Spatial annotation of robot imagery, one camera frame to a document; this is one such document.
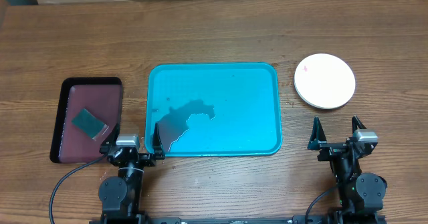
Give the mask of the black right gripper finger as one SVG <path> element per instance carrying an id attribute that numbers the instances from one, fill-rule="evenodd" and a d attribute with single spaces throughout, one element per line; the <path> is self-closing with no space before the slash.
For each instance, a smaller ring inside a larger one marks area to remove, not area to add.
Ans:
<path id="1" fill-rule="evenodd" d="M 327 139 L 322 128 L 320 119 L 318 116 L 314 118 L 313 128 L 311 137 L 308 143 L 308 150 L 320 150 L 323 144 L 327 143 Z"/>
<path id="2" fill-rule="evenodd" d="M 352 117 L 352 133 L 355 133 L 357 130 L 366 129 L 365 125 L 360 121 L 357 115 Z"/>

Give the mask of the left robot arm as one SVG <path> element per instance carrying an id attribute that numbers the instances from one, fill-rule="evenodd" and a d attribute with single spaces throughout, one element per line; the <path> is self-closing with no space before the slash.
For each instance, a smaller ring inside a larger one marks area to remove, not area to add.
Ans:
<path id="1" fill-rule="evenodd" d="M 154 126 L 152 153 L 140 153 L 138 137 L 120 135 L 119 125 L 113 128 L 100 146 L 101 157 L 79 166 L 65 174 L 55 185 L 49 199 L 49 221 L 54 223 L 54 197 L 60 185 L 72 174 L 101 160 L 107 160 L 118 168 L 115 177 L 105 179 L 98 189 L 102 203 L 102 214 L 98 223 L 150 223 L 147 214 L 140 210 L 140 194 L 145 167 L 156 166 L 158 160 L 165 159 L 158 124 Z"/>

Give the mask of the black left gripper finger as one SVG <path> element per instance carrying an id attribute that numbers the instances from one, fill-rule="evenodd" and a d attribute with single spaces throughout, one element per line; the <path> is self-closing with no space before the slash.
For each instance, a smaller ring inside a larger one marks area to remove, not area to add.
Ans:
<path id="1" fill-rule="evenodd" d="M 115 145 L 119 134 L 120 134 L 120 124 L 117 123 L 112 129 L 111 133 L 105 139 L 105 145 L 106 146 Z"/>
<path id="2" fill-rule="evenodd" d="M 154 134 L 152 136 L 152 148 L 153 148 L 154 157 L 156 159 L 165 158 L 165 151 L 161 142 L 158 123 L 156 123 L 154 126 Z"/>

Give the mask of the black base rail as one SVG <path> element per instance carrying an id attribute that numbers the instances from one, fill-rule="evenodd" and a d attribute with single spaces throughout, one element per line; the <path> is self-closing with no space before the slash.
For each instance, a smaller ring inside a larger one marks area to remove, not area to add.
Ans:
<path id="1" fill-rule="evenodd" d="M 304 224 L 305 216 L 304 215 L 294 215 L 293 217 L 282 217 L 282 218 L 250 218 L 250 219 L 180 219 L 178 217 L 162 217 L 148 219 L 148 221 L 138 221 L 134 220 L 108 220 L 102 221 L 91 220 L 89 224 L 101 224 L 101 223 L 150 223 L 150 224 Z M 322 215 L 310 215 L 308 217 L 309 224 L 327 224 L 334 223 L 333 221 L 328 221 L 327 217 Z M 375 220 L 364 220 L 364 221 L 348 221 L 344 223 L 381 223 L 387 224 L 385 216 L 378 216 L 378 221 Z"/>

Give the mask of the black tray with red liquid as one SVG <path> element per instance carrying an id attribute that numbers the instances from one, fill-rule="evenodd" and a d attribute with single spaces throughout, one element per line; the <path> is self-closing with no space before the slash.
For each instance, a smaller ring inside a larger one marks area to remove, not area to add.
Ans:
<path id="1" fill-rule="evenodd" d="M 118 136 L 123 87 L 117 77 L 63 81 L 49 158 L 54 163 L 90 162 L 101 145 Z"/>

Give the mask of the green scrubbing sponge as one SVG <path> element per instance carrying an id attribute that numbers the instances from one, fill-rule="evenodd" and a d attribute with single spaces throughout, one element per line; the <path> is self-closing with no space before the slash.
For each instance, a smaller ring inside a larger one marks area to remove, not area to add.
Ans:
<path id="1" fill-rule="evenodd" d="M 72 124 L 84 132 L 92 140 L 96 140 L 99 136 L 103 135 L 108 125 L 95 117 L 86 108 L 81 109 L 76 116 L 72 119 Z"/>

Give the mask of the blue plastic serving tray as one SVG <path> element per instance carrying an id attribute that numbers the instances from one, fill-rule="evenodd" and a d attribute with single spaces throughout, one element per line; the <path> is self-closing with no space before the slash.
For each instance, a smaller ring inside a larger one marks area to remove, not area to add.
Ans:
<path id="1" fill-rule="evenodd" d="M 168 157 L 255 156 L 282 145 L 278 76 L 267 63 L 163 64 L 148 77 L 144 145 Z"/>

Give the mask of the white pink plate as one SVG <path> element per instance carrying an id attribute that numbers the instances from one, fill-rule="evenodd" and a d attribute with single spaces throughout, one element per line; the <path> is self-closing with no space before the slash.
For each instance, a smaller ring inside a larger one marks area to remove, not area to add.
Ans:
<path id="1" fill-rule="evenodd" d="M 327 53 L 315 53 L 297 65 L 294 87 L 307 104 L 329 110 L 345 105 L 353 97 L 356 78 L 344 60 Z"/>

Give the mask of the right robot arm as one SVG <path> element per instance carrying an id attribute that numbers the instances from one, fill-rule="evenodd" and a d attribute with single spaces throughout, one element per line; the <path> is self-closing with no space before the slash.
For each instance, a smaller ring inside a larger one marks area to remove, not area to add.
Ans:
<path id="1" fill-rule="evenodd" d="M 383 209 L 387 190 L 384 178 L 363 173 L 359 160 L 370 155 L 378 144 L 378 136 L 369 130 L 357 116 L 352 117 L 352 136 L 344 142 L 329 143 L 319 117 L 314 118 L 309 150 L 319 152 L 317 159 L 330 164 L 335 185 L 316 197 L 304 215 L 305 223 L 385 223 L 377 212 Z M 337 191 L 339 207 L 329 208 L 323 216 L 311 215 L 314 205 L 326 195 Z"/>

